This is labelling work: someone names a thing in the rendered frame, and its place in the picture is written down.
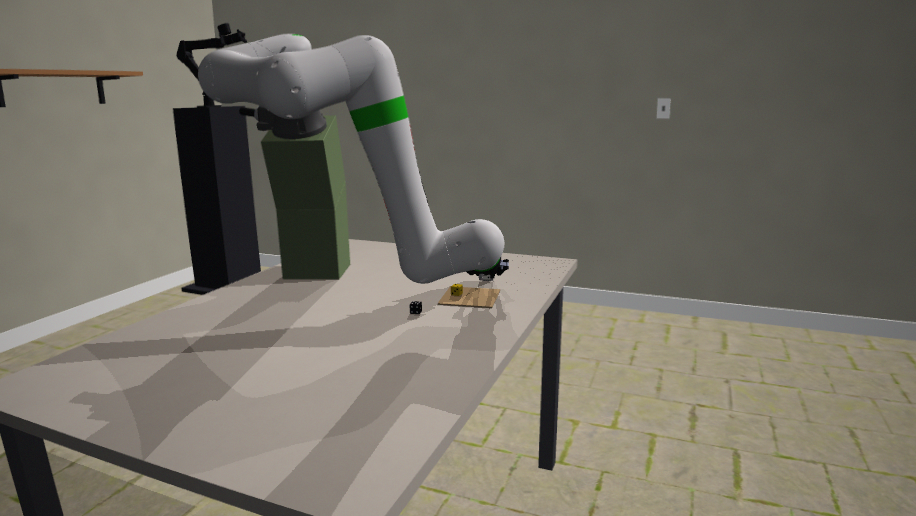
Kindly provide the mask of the tan square mat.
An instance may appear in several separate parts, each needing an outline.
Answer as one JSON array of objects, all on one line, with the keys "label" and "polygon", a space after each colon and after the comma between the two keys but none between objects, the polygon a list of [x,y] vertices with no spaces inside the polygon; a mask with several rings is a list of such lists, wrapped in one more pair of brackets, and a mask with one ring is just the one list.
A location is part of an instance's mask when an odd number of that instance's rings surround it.
[{"label": "tan square mat", "polygon": [[460,296],[451,295],[451,286],[438,302],[438,305],[492,308],[500,289],[463,287]]}]

